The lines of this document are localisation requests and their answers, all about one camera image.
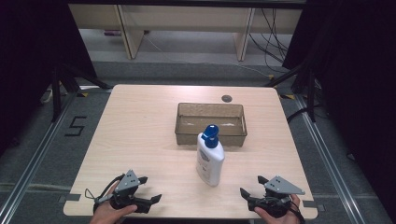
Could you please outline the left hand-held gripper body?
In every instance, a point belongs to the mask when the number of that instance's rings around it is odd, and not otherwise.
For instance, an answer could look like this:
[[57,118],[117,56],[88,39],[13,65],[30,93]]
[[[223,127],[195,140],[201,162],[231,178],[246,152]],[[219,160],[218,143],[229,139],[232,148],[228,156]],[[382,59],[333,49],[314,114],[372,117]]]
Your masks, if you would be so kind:
[[129,170],[120,180],[112,192],[113,196],[110,198],[110,204],[114,209],[121,209],[128,205],[136,205],[136,213],[147,214],[151,205],[146,205],[146,199],[137,198],[134,196],[139,184],[138,177],[133,170]]

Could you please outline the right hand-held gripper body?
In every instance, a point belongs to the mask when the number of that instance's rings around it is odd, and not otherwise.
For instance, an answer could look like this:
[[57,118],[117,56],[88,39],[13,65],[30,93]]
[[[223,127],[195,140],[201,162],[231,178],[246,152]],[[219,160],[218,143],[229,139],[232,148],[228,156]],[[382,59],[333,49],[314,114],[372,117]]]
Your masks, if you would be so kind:
[[[290,211],[291,194],[305,195],[302,189],[280,175],[273,177],[263,186],[265,190],[263,197],[256,198],[250,195],[252,202],[247,202],[247,208],[249,211],[253,211],[255,207],[260,207],[275,218],[283,217]],[[303,218],[300,210],[294,211],[294,214],[298,218]]]

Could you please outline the person's right hand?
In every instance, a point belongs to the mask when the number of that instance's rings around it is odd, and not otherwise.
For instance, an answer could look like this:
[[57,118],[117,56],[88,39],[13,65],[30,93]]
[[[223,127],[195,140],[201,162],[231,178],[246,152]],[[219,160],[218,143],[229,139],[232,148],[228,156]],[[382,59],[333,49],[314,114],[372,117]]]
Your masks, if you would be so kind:
[[270,216],[265,210],[260,207],[255,207],[254,211],[264,220],[266,224],[301,224],[300,219],[294,214],[294,211],[299,210],[300,198],[296,194],[291,194],[290,211],[283,217],[275,218]]

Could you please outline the person's left hand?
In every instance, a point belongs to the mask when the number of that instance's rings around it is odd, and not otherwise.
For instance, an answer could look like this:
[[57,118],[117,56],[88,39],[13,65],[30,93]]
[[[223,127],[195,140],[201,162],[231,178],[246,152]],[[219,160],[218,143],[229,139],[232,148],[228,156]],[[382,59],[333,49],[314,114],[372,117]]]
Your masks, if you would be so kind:
[[89,224],[121,224],[124,217],[134,213],[136,209],[134,204],[114,209],[109,201],[105,201],[99,204]]

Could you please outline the grey tape piece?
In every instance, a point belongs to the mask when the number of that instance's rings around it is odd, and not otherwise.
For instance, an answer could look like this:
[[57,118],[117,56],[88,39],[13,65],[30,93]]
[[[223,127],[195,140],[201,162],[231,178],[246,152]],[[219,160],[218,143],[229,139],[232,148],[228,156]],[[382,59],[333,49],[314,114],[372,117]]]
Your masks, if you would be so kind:
[[78,202],[81,197],[81,194],[66,194],[61,195],[58,199],[58,203],[65,203],[68,201]]
[[303,201],[303,206],[306,208],[316,208],[319,212],[325,212],[324,204],[316,203],[315,201]]

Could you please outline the white pump bottle blue cap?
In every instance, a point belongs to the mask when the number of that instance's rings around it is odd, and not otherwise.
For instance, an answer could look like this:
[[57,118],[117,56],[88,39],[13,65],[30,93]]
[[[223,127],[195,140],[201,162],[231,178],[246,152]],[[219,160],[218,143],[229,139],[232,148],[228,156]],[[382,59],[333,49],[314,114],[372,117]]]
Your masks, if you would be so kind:
[[219,140],[219,127],[210,124],[197,136],[196,171],[207,185],[215,187],[219,184],[224,160],[224,149]]

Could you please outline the transparent brown plastic basket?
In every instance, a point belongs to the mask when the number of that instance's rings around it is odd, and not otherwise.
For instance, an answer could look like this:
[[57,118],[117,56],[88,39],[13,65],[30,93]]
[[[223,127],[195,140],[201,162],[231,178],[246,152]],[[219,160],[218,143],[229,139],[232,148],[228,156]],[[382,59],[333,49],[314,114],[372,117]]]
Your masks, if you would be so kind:
[[179,103],[175,134],[179,145],[195,145],[208,125],[219,127],[224,146],[241,147],[248,135],[244,107],[233,104]]

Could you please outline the black metal stand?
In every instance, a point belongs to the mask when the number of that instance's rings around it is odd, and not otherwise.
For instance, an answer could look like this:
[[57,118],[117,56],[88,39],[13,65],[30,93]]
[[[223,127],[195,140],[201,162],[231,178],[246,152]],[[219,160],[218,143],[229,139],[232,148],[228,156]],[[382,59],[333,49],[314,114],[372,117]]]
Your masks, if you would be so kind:
[[289,70],[289,72],[285,73],[284,75],[272,79],[269,83],[265,84],[265,87],[273,88],[280,84],[281,82],[295,77],[290,89],[293,93],[300,94],[303,91],[307,93],[307,105],[306,107],[298,110],[294,114],[288,117],[288,121],[291,121],[295,118],[298,114],[306,112],[308,117],[311,119],[312,122],[315,122],[315,74],[314,71],[306,64],[302,63],[297,65],[295,68]]
[[64,86],[67,92],[77,93],[80,91],[80,86],[75,80],[75,77],[82,77],[103,90],[111,90],[112,86],[99,80],[96,74],[89,75],[75,66],[67,63],[58,63],[51,72],[51,87],[52,87],[52,102],[53,115],[52,122],[56,121],[62,112],[61,106],[61,86]]

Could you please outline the black curtain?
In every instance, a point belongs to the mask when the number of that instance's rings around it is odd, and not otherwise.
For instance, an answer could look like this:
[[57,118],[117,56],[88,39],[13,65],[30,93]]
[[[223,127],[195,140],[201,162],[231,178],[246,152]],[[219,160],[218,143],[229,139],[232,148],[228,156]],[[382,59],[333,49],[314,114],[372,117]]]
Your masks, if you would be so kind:
[[396,222],[396,0],[306,0],[283,66],[300,64],[341,3],[316,78],[327,109]]
[[55,70],[96,77],[68,0],[0,0],[0,156]]

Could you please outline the metal floor rail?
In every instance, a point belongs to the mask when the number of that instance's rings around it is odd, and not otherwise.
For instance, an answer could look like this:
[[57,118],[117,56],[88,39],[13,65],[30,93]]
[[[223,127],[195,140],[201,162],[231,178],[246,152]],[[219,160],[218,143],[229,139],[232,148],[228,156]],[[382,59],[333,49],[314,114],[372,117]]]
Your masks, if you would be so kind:
[[324,166],[329,174],[330,179],[334,185],[334,188],[339,196],[341,203],[343,204],[346,214],[348,215],[352,224],[366,224],[364,217],[361,214],[361,210],[354,199],[349,187],[342,174],[340,173],[333,157],[328,149],[317,124],[307,114],[303,114],[304,123],[316,145],[318,153],[324,163]]
[[69,109],[70,105],[73,103],[76,97],[77,94],[75,92],[68,93],[64,97],[60,115],[55,121],[50,124],[38,148],[36,149],[35,154],[33,155],[32,159],[30,159],[18,182],[14,185],[12,191],[7,197],[7,200],[1,206],[0,224],[8,224],[13,218],[26,190],[29,187],[29,184],[35,176],[35,173],[38,170],[41,162],[45,158],[56,133],[59,131],[64,121],[67,110]]

